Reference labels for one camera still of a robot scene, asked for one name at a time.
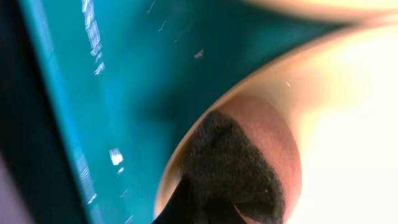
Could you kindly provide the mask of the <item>green and brown sponge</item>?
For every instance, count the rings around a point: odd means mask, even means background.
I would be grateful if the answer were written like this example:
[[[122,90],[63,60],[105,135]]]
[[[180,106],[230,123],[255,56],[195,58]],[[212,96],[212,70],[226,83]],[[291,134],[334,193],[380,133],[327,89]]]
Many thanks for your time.
[[[231,202],[246,223],[285,223],[302,191],[300,154],[292,132],[262,99],[240,95],[210,111],[187,144],[195,223],[206,204]]]

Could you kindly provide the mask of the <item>yellow-green plate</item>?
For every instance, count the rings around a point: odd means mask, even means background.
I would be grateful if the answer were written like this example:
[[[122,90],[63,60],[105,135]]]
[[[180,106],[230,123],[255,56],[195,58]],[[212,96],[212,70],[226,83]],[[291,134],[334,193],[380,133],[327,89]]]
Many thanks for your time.
[[[255,71],[211,105],[172,154],[156,219],[185,173],[203,118],[232,98],[272,106],[296,141],[302,191],[285,223],[397,222],[397,25],[365,24],[314,40]]]

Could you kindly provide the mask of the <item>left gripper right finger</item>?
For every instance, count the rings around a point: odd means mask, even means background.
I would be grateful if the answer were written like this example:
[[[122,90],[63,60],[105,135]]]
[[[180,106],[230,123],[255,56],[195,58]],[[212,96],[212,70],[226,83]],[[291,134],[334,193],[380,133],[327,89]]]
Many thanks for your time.
[[[235,206],[226,200],[212,199],[206,204],[209,224],[246,224]]]

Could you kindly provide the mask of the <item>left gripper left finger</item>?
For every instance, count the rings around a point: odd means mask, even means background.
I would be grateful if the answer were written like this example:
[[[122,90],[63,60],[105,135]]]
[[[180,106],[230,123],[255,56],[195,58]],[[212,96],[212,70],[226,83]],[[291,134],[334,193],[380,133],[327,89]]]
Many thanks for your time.
[[[196,202],[193,184],[184,175],[160,215],[152,224],[194,224]]]

